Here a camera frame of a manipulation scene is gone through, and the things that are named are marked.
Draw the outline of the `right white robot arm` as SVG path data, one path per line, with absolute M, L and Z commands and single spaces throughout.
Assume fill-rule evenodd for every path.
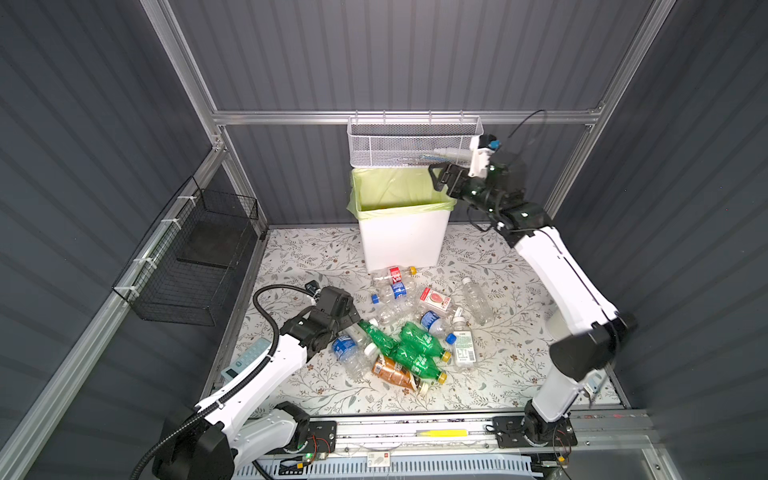
M 555 301 L 567 330 L 550 346 L 552 368 L 525 408 L 524 426 L 542 430 L 564 418 L 587 377 L 615 360 L 636 319 L 623 314 L 594 286 L 568 251 L 545 209 L 527 200 L 527 168 L 516 155 L 484 149 L 472 160 L 454 149 L 427 155 L 434 189 L 485 214 L 534 270 Z

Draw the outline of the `clear bottle blue label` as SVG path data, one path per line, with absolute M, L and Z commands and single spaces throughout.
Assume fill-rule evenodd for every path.
M 357 343 L 348 335 L 337 337 L 332 350 L 337 360 L 354 381 L 362 381 L 366 372 L 366 357 Z

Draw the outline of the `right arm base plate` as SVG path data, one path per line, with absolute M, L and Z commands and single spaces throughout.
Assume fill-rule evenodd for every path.
M 500 448 L 563 447 L 569 450 L 578 445 L 568 417 L 547 423 L 527 415 L 495 416 L 485 430 L 494 436 Z

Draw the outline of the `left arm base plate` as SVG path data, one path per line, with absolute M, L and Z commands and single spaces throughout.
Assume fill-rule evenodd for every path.
M 276 449 L 277 453 L 290 455 L 330 454 L 336 449 L 338 423 L 336 421 L 310 420 L 299 426 L 296 441 Z

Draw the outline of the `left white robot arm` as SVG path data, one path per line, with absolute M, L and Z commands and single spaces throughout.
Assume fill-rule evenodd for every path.
M 278 324 L 259 302 L 271 289 L 262 287 L 252 297 L 272 330 L 268 349 L 194 407 L 170 415 L 158 443 L 138 461 L 131 478 L 140 478 L 150 467 L 158 479 L 231 479 L 265 454 L 284 447 L 296 451 L 305 442 L 310 417 L 296 405 L 283 402 L 258 420 L 251 416 L 361 317 L 347 291 L 312 281 L 297 290 L 312 305 Z

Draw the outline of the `clear bottle white cap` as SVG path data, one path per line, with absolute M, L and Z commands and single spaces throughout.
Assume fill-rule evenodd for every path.
M 461 281 L 466 307 L 479 325 L 486 325 L 493 319 L 493 309 L 480 285 L 470 277 Z

